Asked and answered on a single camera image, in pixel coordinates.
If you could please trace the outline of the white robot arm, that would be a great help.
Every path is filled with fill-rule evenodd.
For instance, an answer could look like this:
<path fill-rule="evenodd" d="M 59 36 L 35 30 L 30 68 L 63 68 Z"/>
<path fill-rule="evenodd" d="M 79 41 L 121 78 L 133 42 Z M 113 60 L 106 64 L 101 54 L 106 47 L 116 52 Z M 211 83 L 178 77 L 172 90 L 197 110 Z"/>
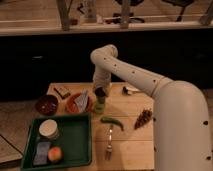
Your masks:
<path fill-rule="evenodd" d="M 95 49 L 96 71 L 113 73 L 152 97 L 155 171 L 213 171 L 206 99 L 195 85 L 117 59 L 113 45 Z"/>

